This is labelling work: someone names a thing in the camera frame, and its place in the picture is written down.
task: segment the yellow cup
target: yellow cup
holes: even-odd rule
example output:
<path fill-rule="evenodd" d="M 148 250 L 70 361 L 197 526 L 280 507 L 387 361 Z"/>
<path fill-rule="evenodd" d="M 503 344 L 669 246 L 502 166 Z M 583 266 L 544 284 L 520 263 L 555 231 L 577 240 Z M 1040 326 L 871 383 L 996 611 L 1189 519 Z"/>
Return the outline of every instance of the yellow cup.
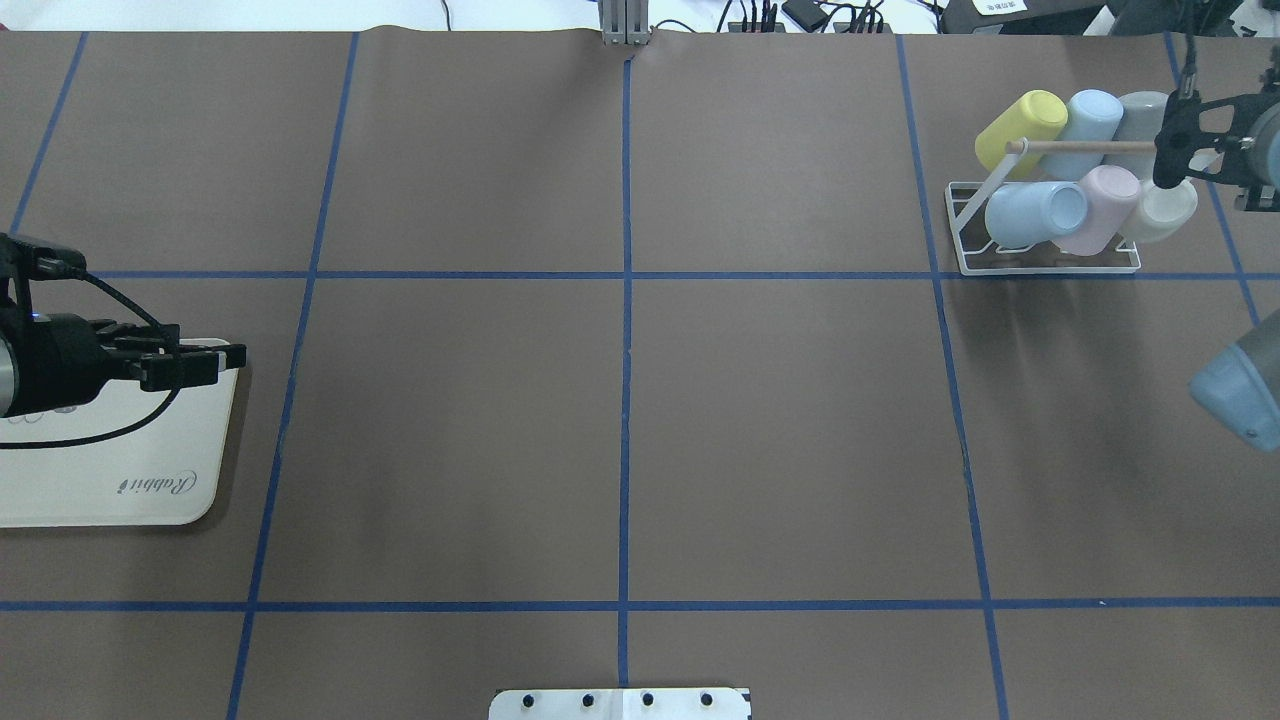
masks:
<path fill-rule="evenodd" d="M 1005 158 L 1005 143 L 1012 140 L 1056 140 L 1066 126 L 1066 104 L 1047 90 L 1032 90 L 1023 95 L 989 126 L 978 133 L 973 150 L 987 170 L 993 170 Z M 1027 154 L 1014 165 L 1009 179 L 1027 177 L 1041 159 L 1039 154 Z"/>

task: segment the white board with rounded corner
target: white board with rounded corner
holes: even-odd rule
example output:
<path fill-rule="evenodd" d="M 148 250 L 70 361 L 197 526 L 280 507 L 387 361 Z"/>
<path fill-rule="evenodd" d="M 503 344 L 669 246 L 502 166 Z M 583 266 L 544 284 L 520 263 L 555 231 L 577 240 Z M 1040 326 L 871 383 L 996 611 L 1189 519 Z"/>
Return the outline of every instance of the white board with rounded corner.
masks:
<path fill-rule="evenodd" d="M 218 384 L 183 389 L 160 418 L 127 436 L 82 447 L 0 451 L 0 528 L 197 520 L 218 489 L 237 374 L 225 370 Z M 145 418 L 164 396 L 111 380 L 88 405 L 0 419 L 0 442 L 110 432 Z"/>

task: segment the logo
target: logo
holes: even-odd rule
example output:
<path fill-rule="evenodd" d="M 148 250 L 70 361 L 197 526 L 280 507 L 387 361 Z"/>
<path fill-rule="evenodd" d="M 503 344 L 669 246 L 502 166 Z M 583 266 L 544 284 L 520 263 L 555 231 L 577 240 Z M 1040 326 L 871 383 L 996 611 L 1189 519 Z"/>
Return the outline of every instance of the logo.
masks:
<path fill-rule="evenodd" d="M 115 488 L 115 495 L 182 495 L 196 487 L 196 471 L 183 470 L 168 478 L 131 478 Z"/>
<path fill-rule="evenodd" d="M 72 405 L 70 407 L 59 407 L 59 409 L 54 410 L 54 413 L 58 413 L 59 415 L 69 415 L 69 414 L 74 413 L 76 410 L 77 410 L 77 406 Z M 38 421 L 41 421 L 44 419 L 45 419 L 45 414 L 44 413 L 36 413 L 33 415 L 20 415 L 18 418 L 9 418 L 9 424 L 10 425 L 23 425 L 23 424 L 35 425 L 36 423 L 38 423 Z"/>

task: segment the white label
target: white label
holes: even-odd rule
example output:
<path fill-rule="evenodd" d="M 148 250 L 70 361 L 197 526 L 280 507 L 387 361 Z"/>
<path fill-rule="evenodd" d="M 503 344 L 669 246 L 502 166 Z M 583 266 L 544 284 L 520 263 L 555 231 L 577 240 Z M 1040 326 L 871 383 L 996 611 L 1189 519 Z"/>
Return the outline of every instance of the white label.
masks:
<path fill-rule="evenodd" d="M 979 15 L 1007 15 L 1027 9 L 1025 0 L 973 0 Z"/>

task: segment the black mechanical arm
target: black mechanical arm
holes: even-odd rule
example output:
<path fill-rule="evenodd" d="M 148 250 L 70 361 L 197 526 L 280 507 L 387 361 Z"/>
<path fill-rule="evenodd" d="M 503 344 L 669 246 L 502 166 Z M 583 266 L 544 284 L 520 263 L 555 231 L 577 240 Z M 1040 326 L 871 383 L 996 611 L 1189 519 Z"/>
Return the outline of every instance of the black mechanical arm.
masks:
<path fill-rule="evenodd" d="M 68 279 L 96 286 L 146 324 L 37 314 L 31 283 Z M 0 233 L 0 418 L 83 405 L 109 380 L 169 393 L 151 415 L 119 430 L 45 443 L 0 443 L 0 450 L 72 447 L 127 434 L 164 413 L 182 388 L 214 384 L 220 372 L 244 366 L 243 345 L 200 347 L 178 338 L 178 325 L 161 324 L 91 274 L 79 251 Z"/>

